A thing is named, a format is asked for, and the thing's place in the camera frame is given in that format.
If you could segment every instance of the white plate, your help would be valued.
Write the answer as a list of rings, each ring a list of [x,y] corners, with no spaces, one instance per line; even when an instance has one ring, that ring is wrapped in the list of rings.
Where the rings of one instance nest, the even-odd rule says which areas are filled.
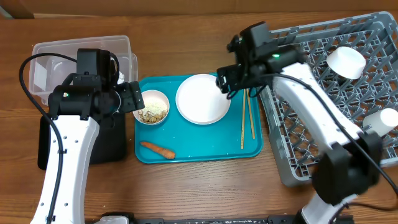
[[[180,114],[195,124],[212,124],[228,112],[231,100],[216,86],[216,77],[199,74],[181,83],[175,96]]]

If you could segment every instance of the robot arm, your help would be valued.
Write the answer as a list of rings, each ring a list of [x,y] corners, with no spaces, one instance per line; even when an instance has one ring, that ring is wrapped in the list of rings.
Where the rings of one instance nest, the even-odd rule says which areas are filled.
[[[347,119],[315,81],[303,55],[293,46],[279,47],[269,38],[265,23],[254,24],[235,36],[227,46],[235,52],[236,65],[219,68],[216,84],[228,98],[244,88],[267,85],[285,99],[305,123],[319,146],[321,159],[312,174],[316,194],[296,216],[295,223],[328,223],[334,214],[356,195],[377,184],[379,173],[353,146],[331,118],[337,118],[348,136],[352,137],[376,162],[380,163],[382,141],[377,134],[365,135],[357,125]],[[309,85],[326,104],[305,86]]]
[[[99,123],[113,120],[117,111],[128,113],[144,107],[138,82],[116,84],[118,72],[112,66],[111,55],[100,49],[79,49],[76,73],[70,74],[49,96],[48,116],[61,135],[63,151],[60,157],[58,139],[51,128],[47,171],[32,224],[85,222],[83,202],[87,172]],[[58,194],[49,218],[59,175]],[[127,224],[128,218],[108,216],[99,223]]]
[[[59,116],[54,121],[63,138],[64,155],[61,185],[55,204],[53,222],[84,223],[84,196],[88,164],[91,150],[100,130],[93,119],[81,120],[80,116]],[[50,154],[45,173],[39,206],[31,224],[43,224],[47,221],[53,195],[58,167],[58,144],[51,130]]]

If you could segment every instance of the teal tray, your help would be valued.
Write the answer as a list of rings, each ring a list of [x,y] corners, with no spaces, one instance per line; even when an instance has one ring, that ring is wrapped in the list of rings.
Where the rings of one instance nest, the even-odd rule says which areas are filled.
[[[165,121],[146,125],[136,121],[135,149],[137,158],[146,164],[168,162],[195,162],[254,157],[261,152],[263,141],[259,105],[251,98],[252,117],[256,138],[252,138],[248,103],[246,100],[244,149],[241,149],[243,91],[232,100],[227,114],[209,125],[193,124],[178,112],[175,95],[180,84],[191,75],[151,77],[141,80],[141,91],[159,90],[170,101]],[[148,141],[175,152],[175,159],[165,159],[141,146]]]

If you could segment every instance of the small bowl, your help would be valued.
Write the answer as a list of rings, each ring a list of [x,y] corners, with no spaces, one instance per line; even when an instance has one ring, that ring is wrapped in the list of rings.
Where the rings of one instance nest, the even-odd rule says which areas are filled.
[[[337,48],[326,58],[326,62],[334,72],[352,80],[361,76],[366,65],[361,53],[349,47]]]
[[[139,114],[138,114],[138,110],[137,110],[137,111],[133,111],[132,113],[133,113],[134,117],[135,117],[139,122],[141,122],[142,124],[148,124],[148,125],[160,124],[161,122],[163,122],[163,121],[166,119],[167,115],[169,114],[169,111],[170,111],[170,103],[169,103],[169,99],[167,99],[167,96],[166,96],[165,94],[163,94],[161,91],[157,91],[157,90],[147,90],[147,91],[142,92],[142,99],[144,100],[144,104],[146,104],[146,102],[148,102],[148,100],[151,99],[151,98],[152,98],[152,99],[155,98],[155,99],[157,99],[157,100],[161,100],[161,101],[163,101],[163,102],[167,105],[166,116],[164,116],[163,119],[161,119],[160,121],[158,121],[158,122],[156,122],[156,123],[148,124],[148,123],[143,122],[143,121],[140,119]]]

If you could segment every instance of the food in bowl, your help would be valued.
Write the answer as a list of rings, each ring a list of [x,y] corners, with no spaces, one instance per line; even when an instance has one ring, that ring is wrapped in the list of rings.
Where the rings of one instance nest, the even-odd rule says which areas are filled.
[[[149,98],[144,101],[145,108],[138,111],[140,120],[146,124],[155,124],[162,121],[167,115],[167,105],[157,98]]]

